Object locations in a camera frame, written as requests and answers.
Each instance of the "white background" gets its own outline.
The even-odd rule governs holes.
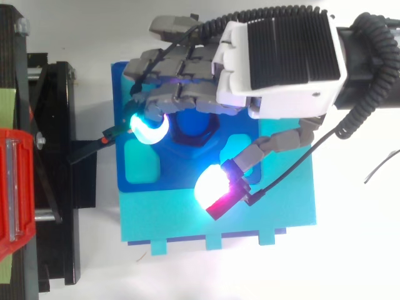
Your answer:
[[[15,0],[31,22],[28,51],[68,61],[77,70],[77,138],[94,139],[113,125],[110,65],[165,47],[147,32],[160,14],[196,13],[202,21],[235,10],[291,1]],[[314,1],[338,26],[370,11],[400,18],[396,1]],[[334,108],[317,134],[344,116]],[[400,111],[379,111],[348,141],[331,138],[314,155],[317,226],[292,228],[275,246],[256,237],[175,242],[167,256],[121,243],[115,149],[98,154],[97,208],[79,212],[82,276],[76,286],[51,281],[51,299],[256,300],[400,299],[400,156],[368,185],[364,177],[400,148]]]

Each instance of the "metal rod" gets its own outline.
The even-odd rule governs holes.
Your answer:
[[[36,222],[44,222],[44,221],[55,221],[53,211],[49,208],[35,209],[35,221]]]
[[[39,80],[41,72],[42,72],[41,67],[29,67],[27,70],[27,79],[29,81],[37,81]]]

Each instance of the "glowing white light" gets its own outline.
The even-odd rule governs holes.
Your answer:
[[[194,187],[194,197],[203,209],[209,208],[229,192],[229,179],[218,164],[209,166]]]
[[[167,134],[169,129],[169,121],[166,114],[164,115],[161,126],[158,128],[149,127],[136,114],[132,116],[129,124],[137,140],[146,145],[158,143]]]

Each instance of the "black cable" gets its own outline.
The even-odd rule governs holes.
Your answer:
[[[112,146],[113,144],[115,144],[115,140],[108,141],[107,139],[104,139],[104,137],[101,139],[97,139],[93,142],[90,142],[86,146],[83,146],[82,148],[79,148],[78,150],[74,151],[67,157],[67,160],[71,165],[76,164],[79,161],[98,152],[99,150]]]
[[[188,38],[193,31],[195,31],[198,28],[198,26],[193,26],[189,30],[187,30],[182,36],[179,37],[179,39],[176,39],[169,47],[159,53],[157,58],[147,66],[146,70],[143,72],[143,74],[135,81],[134,86],[131,89],[131,94],[136,94],[142,91],[142,84],[144,80],[147,78],[147,76],[150,74],[150,72],[154,69],[154,67],[168,54],[170,53],[179,43],[181,43],[183,40]],[[129,112],[131,114],[135,113],[135,109],[138,109],[137,106],[132,110],[130,109]],[[115,144],[115,139],[118,135],[125,133],[125,126],[120,125],[120,126],[114,126],[112,128],[109,128],[103,132],[104,137],[101,139],[98,139],[96,141],[91,142],[90,144],[82,147],[81,149],[78,149],[77,151],[73,152],[71,155],[67,157],[67,160],[69,161],[70,164],[76,164],[82,159],[87,158],[88,156],[92,155],[93,153],[98,152],[101,149],[104,149],[106,147],[112,146]]]
[[[383,161],[381,162],[378,167],[376,167],[365,179],[364,184],[367,184],[368,181],[374,176],[374,174],[381,168],[381,166],[383,166],[388,160],[392,159],[395,155],[399,154],[400,150],[397,151],[393,151],[391,154],[389,154],[389,156]]]
[[[264,189],[260,189],[258,192],[255,192],[247,202],[249,205],[253,205],[257,201],[259,201],[270,189],[274,188],[277,184],[279,184],[283,179],[285,179],[290,173],[292,173],[300,164],[308,158],[311,153],[313,153],[324,141],[330,138],[335,133],[336,128],[329,131],[325,134],[321,139],[318,140],[310,149],[307,150],[289,169],[287,169],[282,175],[280,175],[277,179],[275,179],[270,185],[265,187]]]
[[[142,91],[142,85],[143,82],[146,80],[147,76],[150,74],[150,72],[154,69],[154,67],[161,61],[163,60],[163,58],[169,54],[178,44],[180,44],[183,40],[185,40],[186,38],[189,38],[189,36],[199,28],[198,25],[192,26],[191,28],[189,28],[189,30],[187,30],[184,34],[182,34],[182,36],[179,37],[179,39],[176,39],[171,45],[169,45],[169,47],[163,51],[161,51],[157,57],[155,58],[155,60],[153,62],[151,62],[146,70],[143,72],[143,74],[140,75],[140,77],[135,80],[135,83],[131,89],[131,95],[136,94],[136,93],[140,93]]]
[[[360,128],[363,122],[388,97],[393,84],[399,78],[400,49],[384,17],[365,12],[357,17],[350,27],[355,33],[361,33],[382,59],[382,66],[375,73],[366,95],[337,125],[339,139],[348,139]]]

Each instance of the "robotic hand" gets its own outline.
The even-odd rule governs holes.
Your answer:
[[[253,205],[329,136],[347,139],[376,108],[399,104],[398,27],[398,20],[364,13],[350,28],[336,28],[327,11],[311,6],[253,9],[205,23],[193,15],[160,16],[150,31],[172,44],[127,65],[124,75],[135,84],[126,115],[165,124],[168,114],[188,108],[230,116],[247,109],[254,119],[300,119],[299,128],[260,137],[202,174],[196,198],[215,185],[204,208],[218,219],[240,200]],[[157,88],[143,92],[144,83]],[[333,104],[352,109],[282,176],[250,194],[244,173],[272,151],[310,145]],[[120,132],[104,135],[112,141]],[[215,176],[220,180],[206,182]]]

